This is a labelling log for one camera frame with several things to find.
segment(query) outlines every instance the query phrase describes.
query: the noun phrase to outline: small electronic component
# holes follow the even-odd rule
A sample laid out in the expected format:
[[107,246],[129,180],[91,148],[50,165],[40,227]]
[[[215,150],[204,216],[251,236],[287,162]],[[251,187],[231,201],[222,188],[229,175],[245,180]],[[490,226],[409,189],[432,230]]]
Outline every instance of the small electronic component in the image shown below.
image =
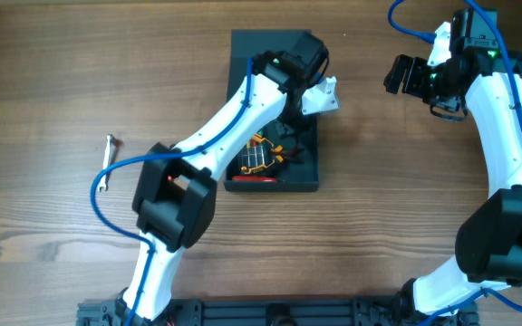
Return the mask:
[[261,177],[261,176],[234,176],[233,181],[240,182],[277,182],[274,177]]
[[267,172],[285,161],[281,155],[283,147],[276,146],[269,139],[257,133],[249,145],[238,154],[238,162],[241,167],[241,174],[254,175]]

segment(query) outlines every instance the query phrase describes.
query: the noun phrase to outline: robotic arm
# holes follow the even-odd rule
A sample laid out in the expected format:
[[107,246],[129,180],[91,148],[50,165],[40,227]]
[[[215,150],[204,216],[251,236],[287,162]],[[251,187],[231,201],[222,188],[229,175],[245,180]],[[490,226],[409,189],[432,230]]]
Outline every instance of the robotic arm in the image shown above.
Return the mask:
[[[496,11],[487,15],[496,22]],[[481,289],[522,286],[522,131],[498,40],[473,9],[455,13],[436,35],[428,61],[398,56],[384,85],[395,94],[403,82],[402,92],[422,98],[430,113],[446,120],[472,113],[487,161],[489,199],[460,228],[456,254],[404,286],[395,319],[431,315]],[[522,56],[509,56],[522,104]]]
[[[304,115],[339,108],[335,78],[315,76],[328,56],[323,43],[305,34],[291,53],[258,55],[236,94],[199,131],[168,149],[156,144],[150,154],[197,149],[213,139],[236,117],[243,103],[246,110],[238,122],[215,144],[199,154],[177,160],[144,163],[132,208],[139,214],[140,235],[156,246],[136,314],[157,319],[169,304],[170,287],[186,248],[203,235],[215,210],[216,189],[223,171],[246,143],[268,122],[279,117],[292,125],[303,124]],[[249,98],[247,79],[250,77]],[[175,180],[188,181],[183,188]],[[148,258],[148,246],[140,256],[130,287],[123,294],[132,307]]]

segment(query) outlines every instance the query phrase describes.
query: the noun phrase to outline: wrench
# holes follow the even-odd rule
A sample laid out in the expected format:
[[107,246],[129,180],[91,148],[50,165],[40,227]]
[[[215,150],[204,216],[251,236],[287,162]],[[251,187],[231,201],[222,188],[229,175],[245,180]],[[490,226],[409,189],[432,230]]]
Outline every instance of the wrench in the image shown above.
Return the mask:
[[[112,159],[112,146],[114,145],[114,136],[111,134],[106,136],[106,150],[104,150],[104,163],[102,165],[102,169],[106,169],[111,162]],[[108,190],[108,175],[103,176],[100,179],[100,183],[98,184],[98,192]]]

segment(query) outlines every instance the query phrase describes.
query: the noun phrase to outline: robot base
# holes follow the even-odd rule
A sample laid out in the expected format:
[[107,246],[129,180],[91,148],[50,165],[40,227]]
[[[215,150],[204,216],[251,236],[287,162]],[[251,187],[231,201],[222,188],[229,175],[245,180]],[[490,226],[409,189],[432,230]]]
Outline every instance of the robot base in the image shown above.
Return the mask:
[[[352,300],[202,302],[172,300],[155,321],[134,319],[134,326],[415,326],[394,321],[393,296]],[[76,326],[121,326],[130,310],[116,300],[78,305]],[[439,318],[432,326],[479,326],[477,305]]]

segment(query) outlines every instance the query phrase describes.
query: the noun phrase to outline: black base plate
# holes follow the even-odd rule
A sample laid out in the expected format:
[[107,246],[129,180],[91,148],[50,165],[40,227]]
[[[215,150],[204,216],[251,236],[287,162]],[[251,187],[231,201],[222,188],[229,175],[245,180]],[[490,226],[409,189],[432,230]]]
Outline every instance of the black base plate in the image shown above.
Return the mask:
[[[135,318],[139,326],[415,326],[421,321],[392,320],[392,296],[353,300],[202,302],[173,300],[156,321]],[[274,312],[289,310],[295,323],[275,323]],[[125,315],[120,300],[78,305],[76,326],[121,326]],[[454,317],[440,318],[433,326],[479,326],[476,304]]]

